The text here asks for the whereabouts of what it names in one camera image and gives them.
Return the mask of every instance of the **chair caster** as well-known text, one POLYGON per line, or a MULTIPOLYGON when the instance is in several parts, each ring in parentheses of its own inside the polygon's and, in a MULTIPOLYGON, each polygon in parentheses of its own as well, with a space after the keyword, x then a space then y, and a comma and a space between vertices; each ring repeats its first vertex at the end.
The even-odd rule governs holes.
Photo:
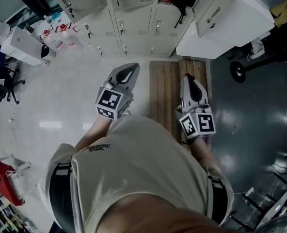
POLYGON ((233 79, 238 83, 243 83, 246 80, 246 72, 241 63, 235 61, 231 63, 231 74, 233 79))

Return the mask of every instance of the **floor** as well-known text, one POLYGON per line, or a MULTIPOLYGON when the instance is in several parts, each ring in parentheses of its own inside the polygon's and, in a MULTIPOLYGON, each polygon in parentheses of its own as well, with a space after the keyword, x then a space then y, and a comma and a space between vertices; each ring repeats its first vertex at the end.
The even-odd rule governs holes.
POLYGON ((57 56, 47 67, 21 65, 20 76, 26 84, 16 91, 20 104, 13 100, 0 103, 0 155, 13 154, 31 162, 26 179, 33 189, 19 209, 41 232, 49 232, 53 221, 34 185, 51 156, 61 143, 75 145, 91 127, 97 116, 94 104, 98 90, 112 69, 122 64, 139 63, 140 74, 129 110, 133 115, 148 115, 150 60, 168 59, 102 58, 86 46, 77 55, 68 52, 57 56))
MULTIPOLYGON (((77 55, 57 56, 47 67, 21 65, 20 76, 26 84, 16 91, 20 104, 0 103, 0 155, 11 153, 31 162, 27 179, 32 189, 20 211, 41 232, 49 231, 52 219, 34 184, 43 175, 50 157, 60 143, 76 144, 91 126, 96 118, 98 89, 115 67, 139 63, 141 70, 130 111, 147 115, 151 60, 157 59, 105 59, 86 47, 77 55)), ((276 189, 279 181, 265 173, 263 167, 272 164, 279 151, 287 150, 287 63, 250 71, 243 84, 231 78, 229 63, 225 56, 210 62, 217 128, 212 151, 234 192, 246 192, 251 186, 257 193, 276 189)))
MULTIPOLYGON (((255 210, 241 203, 241 193, 253 187, 254 199, 263 203, 259 198, 263 198, 263 193, 278 198, 286 188, 264 168, 274 163, 278 152, 287 151, 287 62, 254 69, 246 73, 244 83, 237 83, 227 59, 231 54, 229 51, 210 61, 217 129, 212 137, 212 151, 236 193, 234 209, 239 211, 238 218, 255 225, 258 219, 249 218, 255 210)), ((255 62, 247 62, 246 58, 232 61, 244 66, 255 62)))

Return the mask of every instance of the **wooden platform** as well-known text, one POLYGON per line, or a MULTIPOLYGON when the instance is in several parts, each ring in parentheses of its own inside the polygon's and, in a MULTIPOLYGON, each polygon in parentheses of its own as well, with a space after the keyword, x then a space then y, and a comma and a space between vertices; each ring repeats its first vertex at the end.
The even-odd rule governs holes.
POLYGON ((180 82, 186 73, 199 80, 207 90, 204 62, 150 62, 150 118, 161 124, 177 141, 184 140, 181 138, 175 109, 180 104, 180 82))

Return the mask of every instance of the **forearm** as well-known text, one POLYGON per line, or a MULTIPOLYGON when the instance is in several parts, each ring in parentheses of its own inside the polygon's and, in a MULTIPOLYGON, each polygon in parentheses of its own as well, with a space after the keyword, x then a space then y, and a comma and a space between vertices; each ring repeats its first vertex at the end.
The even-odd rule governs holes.
POLYGON ((191 154, 200 163, 201 160, 209 160, 220 167, 217 159, 212 155, 211 151, 207 147, 203 138, 197 138, 189 145, 191 154))
POLYGON ((80 151, 81 149, 90 146, 92 143, 96 142, 100 138, 105 137, 108 133, 111 123, 112 123, 111 119, 106 118, 104 116, 98 116, 98 118, 93 123, 89 131, 76 144, 75 146, 76 150, 80 151))

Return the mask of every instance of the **white floor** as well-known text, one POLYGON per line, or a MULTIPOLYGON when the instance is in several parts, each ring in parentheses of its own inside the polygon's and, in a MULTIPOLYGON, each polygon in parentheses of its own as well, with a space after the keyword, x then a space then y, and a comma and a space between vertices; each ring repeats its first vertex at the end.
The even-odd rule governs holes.
MULTIPOLYGON (((99 87, 113 68, 139 63, 140 74, 129 110, 133 115, 148 114, 150 60, 102 58, 86 47, 77 55, 68 52, 57 56, 47 67, 22 64, 20 76, 26 84, 19 85, 16 91, 20 104, 13 100, 0 103, 0 155, 13 154, 17 159, 31 162, 26 177, 34 187, 57 147, 61 143, 76 144, 95 120, 94 103, 99 87)), ((41 204, 37 190, 27 194, 25 201, 19 210, 41 232, 48 232, 53 220, 41 204)))

